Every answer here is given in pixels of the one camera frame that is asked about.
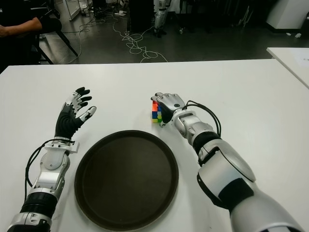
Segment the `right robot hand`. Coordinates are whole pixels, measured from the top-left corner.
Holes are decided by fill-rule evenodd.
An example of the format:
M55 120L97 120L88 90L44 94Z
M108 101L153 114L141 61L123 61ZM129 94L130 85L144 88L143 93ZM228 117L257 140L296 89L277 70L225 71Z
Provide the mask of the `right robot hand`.
M151 100L157 102L161 108L160 127L164 127L170 121L186 114L185 103L178 94L157 92L151 97Z

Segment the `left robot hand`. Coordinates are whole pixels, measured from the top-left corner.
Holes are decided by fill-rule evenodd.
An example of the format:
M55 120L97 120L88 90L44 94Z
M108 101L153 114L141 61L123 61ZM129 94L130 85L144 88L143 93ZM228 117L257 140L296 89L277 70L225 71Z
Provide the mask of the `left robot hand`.
M70 140L76 131L94 115L97 109L95 106L91 106L80 116L77 115L92 99L89 93L89 89L80 87L65 100L56 122L55 139Z

